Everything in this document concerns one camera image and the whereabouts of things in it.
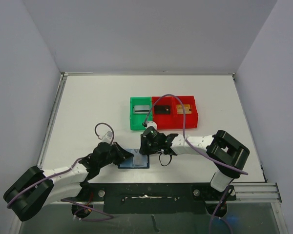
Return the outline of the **blue leather card holder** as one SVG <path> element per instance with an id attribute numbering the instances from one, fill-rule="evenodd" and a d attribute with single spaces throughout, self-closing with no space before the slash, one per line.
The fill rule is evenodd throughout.
<path id="1" fill-rule="evenodd" d="M 126 149 L 129 153 L 133 154 L 132 158 L 129 158 L 118 165 L 118 169 L 148 169 L 149 168 L 149 156 L 139 153 L 139 149 Z"/>

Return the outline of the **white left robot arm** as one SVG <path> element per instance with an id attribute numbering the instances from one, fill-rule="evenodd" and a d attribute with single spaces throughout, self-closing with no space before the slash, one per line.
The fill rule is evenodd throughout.
<path id="1" fill-rule="evenodd" d="M 3 199 L 20 221 L 27 221 L 55 201 L 73 197 L 85 200 L 90 193 L 89 180 L 103 167 L 119 165 L 133 156 L 117 142 L 101 142 L 92 153 L 76 159 L 71 166 L 48 170 L 30 167 L 4 193 Z"/>

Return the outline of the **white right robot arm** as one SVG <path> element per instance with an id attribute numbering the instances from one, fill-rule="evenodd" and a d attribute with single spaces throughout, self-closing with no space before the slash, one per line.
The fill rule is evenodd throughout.
<path id="1" fill-rule="evenodd" d="M 209 136 L 165 135 L 154 127 L 148 127 L 140 135 L 140 153 L 143 155 L 163 154 L 202 155 L 212 161 L 218 171 L 208 186 L 208 195 L 219 199 L 233 180 L 247 175 L 243 168 L 250 155 L 249 149 L 224 130 Z"/>

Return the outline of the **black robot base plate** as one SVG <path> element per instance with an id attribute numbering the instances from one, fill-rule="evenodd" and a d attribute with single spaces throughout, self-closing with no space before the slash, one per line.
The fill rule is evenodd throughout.
<path id="1" fill-rule="evenodd" d="M 235 201 L 234 187 L 226 195 L 209 183 L 87 183 L 73 203 L 102 205 L 102 211 L 118 214 L 176 214 L 196 215 L 210 212 L 217 203 Z"/>

